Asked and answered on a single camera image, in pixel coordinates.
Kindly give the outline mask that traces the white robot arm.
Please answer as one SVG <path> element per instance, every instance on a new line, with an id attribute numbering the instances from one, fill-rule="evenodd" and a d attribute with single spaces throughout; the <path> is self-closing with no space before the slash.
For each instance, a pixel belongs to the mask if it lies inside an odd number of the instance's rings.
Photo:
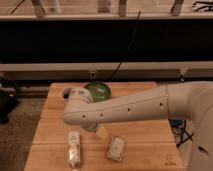
<path id="1" fill-rule="evenodd" d="M 83 87 L 62 90 L 63 121 L 69 125 L 183 119 L 193 122 L 195 136 L 187 171 L 213 171 L 213 82 L 164 84 L 101 102 Z"/>

